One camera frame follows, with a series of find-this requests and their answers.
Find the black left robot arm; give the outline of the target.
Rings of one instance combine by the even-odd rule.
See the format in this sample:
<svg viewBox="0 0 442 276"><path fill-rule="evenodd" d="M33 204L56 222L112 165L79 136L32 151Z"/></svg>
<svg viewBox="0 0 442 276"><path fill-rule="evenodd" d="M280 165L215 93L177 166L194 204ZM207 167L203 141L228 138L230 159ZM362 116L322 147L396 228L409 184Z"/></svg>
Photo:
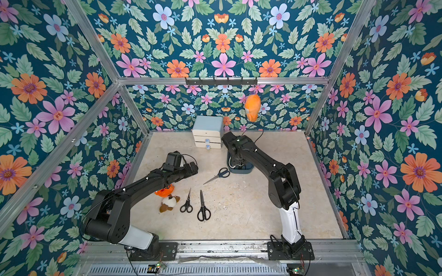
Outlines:
<svg viewBox="0 0 442 276"><path fill-rule="evenodd" d="M154 192L197 173L197 164L191 162L171 171L155 169L126 187L98 192L82 223L82 233L111 244L148 249L154 234L131 225L132 207Z"/></svg>

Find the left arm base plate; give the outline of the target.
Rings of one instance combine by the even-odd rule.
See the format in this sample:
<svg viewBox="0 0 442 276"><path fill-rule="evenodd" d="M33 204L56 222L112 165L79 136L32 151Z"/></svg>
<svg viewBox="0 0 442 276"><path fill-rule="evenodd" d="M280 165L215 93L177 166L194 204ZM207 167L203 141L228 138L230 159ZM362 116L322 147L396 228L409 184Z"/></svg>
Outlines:
<svg viewBox="0 0 442 276"><path fill-rule="evenodd" d="M177 247L176 242L155 242L146 250L132 249L129 260L132 262L173 261L177 255Z"/></svg>

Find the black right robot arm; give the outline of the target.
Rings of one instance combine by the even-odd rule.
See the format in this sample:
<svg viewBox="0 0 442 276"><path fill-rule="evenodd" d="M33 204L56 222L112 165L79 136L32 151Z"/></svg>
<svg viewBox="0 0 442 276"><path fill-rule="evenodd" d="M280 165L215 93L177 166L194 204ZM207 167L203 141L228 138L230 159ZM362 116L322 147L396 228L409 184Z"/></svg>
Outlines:
<svg viewBox="0 0 442 276"><path fill-rule="evenodd" d="M222 142L227 148L227 164L231 169L251 164L267 178L269 199L279 209L282 221L282 252L294 259L307 244L300 227L301 187L295 167L273 159L248 136L228 132L223 135Z"/></svg>

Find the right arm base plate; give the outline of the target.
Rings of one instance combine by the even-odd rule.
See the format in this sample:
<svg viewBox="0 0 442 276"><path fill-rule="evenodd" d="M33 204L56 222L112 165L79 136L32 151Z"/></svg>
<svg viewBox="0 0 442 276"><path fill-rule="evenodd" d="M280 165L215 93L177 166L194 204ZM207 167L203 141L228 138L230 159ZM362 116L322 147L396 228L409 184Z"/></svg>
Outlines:
<svg viewBox="0 0 442 276"><path fill-rule="evenodd" d="M315 255L312 244L306 240L289 244L287 242L269 241L267 243L268 259L271 261L313 261Z"/></svg>

